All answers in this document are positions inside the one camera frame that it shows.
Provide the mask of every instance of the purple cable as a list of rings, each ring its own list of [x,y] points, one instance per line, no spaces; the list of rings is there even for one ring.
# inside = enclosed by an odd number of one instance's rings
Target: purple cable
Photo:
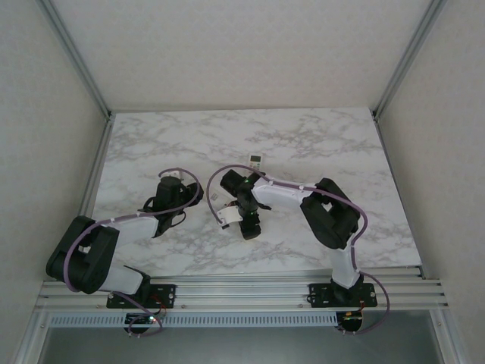
[[[214,177],[217,174],[219,174],[223,170],[229,169],[229,168],[242,168],[242,169],[247,169],[248,171],[252,171],[252,172],[256,173],[257,175],[259,175],[259,177],[261,177],[262,179],[266,180],[267,182],[269,182],[271,180],[270,178],[266,177],[264,174],[262,174],[257,169],[254,169],[254,168],[251,168],[251,167],[248,167],[248,166],[245,166],[245,165],[226,165],[226,166],[224,166],[222,168],[217,169],[216,172],[214,172],[212,174],[212,176],[209,178],[209,181],[207,182],[207,187],[205,189],[205,192],[206,192],[206,196],[207,196],[207,204],[209,205],[209,208],[210,208],[210,210],[212,212],[212,215],[215,217],[215,219],[219,223],[221,223],[222,220],[219,219],[219,217],[217,216],[216,211],[214,210],[214,207],[212,207],[211,200],[209,199],[209,196],[210,196],[209,187],[211,186],[211,182],[212,182],[212,180],[214,180]],[[300,185],[287,184],[285,182],[279,182],[279,181],[276,181],[276,180],[273,180],[273,184],[276,185],[276,186],[281,186],[281,187],[294,188],[295,190],[299,190],[300,189]],[[363,271],[360,271],[357,268],[357,262],[355,260],[355,243],[357,242],[357,239],[362,236],[362,234],[365,232],[365,230],[368,227],[368,217],[367,217],[367,214],[365,213],[365,211],[363,209],[361,209],[355,203],[353,203],[353,202],[351,202],[351,201],[349,201],[347,199],[344,199],[344,198],[342,198],[340,196],[334,195],[333,193],[330,193],[330,192],[327,192],[327,191],[323,191],[323,190],[319,190],[318,188],[315,188],[315,187],[305,187],[304,186],[303,187],[303,190],[305,190],[305,191],[311,191],[311,192],[316,192],[316,193],[319,193],[321,195],[330,197],[331,199],[335,199],[336,201],[339,201],[341,203],[345,203],[347,206],[350,206],[354,210],[358,211],[361,214],[362,218],[364,219],[364,224],[362,225],[362,229],[352,238],[352,241],[350,242],[350,256],[351,256],[351,259],[352,259],[352,267],[357,272],[361,273],[362,275],[364,275],[366,277],[369,277],[370,279],[372,279],[373,281],[375,281],[377,283],[377,285],[383,291],[384,296],[386,297],[386,311],[385,311],[382,319],[380,321],[378,321],[376,324],[372,325],[369,328],[365,328],[364,330],[353,331],[353,334],[354,335],[360,335],[360,334],[365,334],[365,333],[367,333],[367,332],[369,332],[371,330],[374,330],[378,326],[381,326],[383,324],[383,322],[386,320],[387,316],[389,315],[389,311],[390,311],[390,299],[389,299],[389,294],[386,291],[386,288],[382,285],[382,283],[379,280],[377,280],[377,278],[375,278],[373,275],[370,275],[368,273],[365,273]]]
[[[133,324],[140,320],[142,317],[151,317],[153,316],[153,318],[156,320],[156,322],[158,323],[158,330],[157,331],[153,331],[153,332],[145,332],[143,334],[138,334],[138,337],[147,337],[147,336],[152,336],[152,335],[155,335],[155,334],[158,334],[161,329],[162,329],[162,326],[161,326],[161,320],[153,315],[150,311],[148,311],[145,307],[143,307],[142,305],[140,305],[139,303],[137,303],[134,299],[132,299],[130,296],[127,296],[126,294],[122,293],[122,292],[117,292],[117,291],[113,291],[112,292],[113,294],[116,294],[117,296],[123,298],[124,300],[128,301],[129,303],[131,303],[132,305],[138,307],[139,309],[141,309],[143,312],[142,315],[138,315],[137,317],[135,317],[133,320],[131,320],[130,324],[128,325],[128,334],[131,335],[133,332],[131,331],[131,327],[133,326]]]
[[[69,250],[67,251],[67,254],[66,254],[66,259],[64,260],[64,267],[63,267],[64,283],[66,284],[67,288],[69,288],[69,290],[72,290],[73,292],[79,292],[79,290],[77,290],[76,288],[74,288],[74,286],[72,285],[72,283],[69,280],[69,261],[70,261],[70,258],[74,254],[74,250],[76,250],[76,248],[80,244],[80,242],[92,230],[94,230],[95,228],[97,228],[100,225],[110,224],[112,222],[120,222],[120,221],[129,220],[131,218],[147,217],[147,216],[156,216],[156,215],[160,215],[160,214],[167,214],[169,212],[175,212],[175,211],[178,211],[178,210],[181,210],[181,209],[186,208],[187,206],[189,206],[192,202],[194,202],[196,200],[196,198],[197,198],[197,196],[199,195],[199,192],[200,192],[200,182],[197,179],[197,177],[192,172],[189,172],[189,171],[187,171],[186,169],[183,169],[183,168],[169,168],[169,169],[165,169],[164,171],[160,172],[158,174],[158,176],[161,177],[163,173],[172,172],[172,171],[180,171],[180,172],[187,173],[190,177],[192,177],[194,179],[194,181],[197,183],[197,191],[196,191],[196,194],[194,195],[194,197],[190,201],[188,201],[188,203],[186,203],[186,204],[184,204],[182,206],[179,206],[179,207],[175,207],[173,209],[168,209],[168,210],[164,210],[164,211],[160,211],[160,212],[139,212],[137,214],[120,216],[119,218],[110,218],[108,220],[97,221],[94,224],[92,224],[91,226],[89,226],[87,229],[85,229],[85,231],[83,231],[77,237],[77,239],[73,242],[73,245],[70,246],[70,248],[69,248]]]

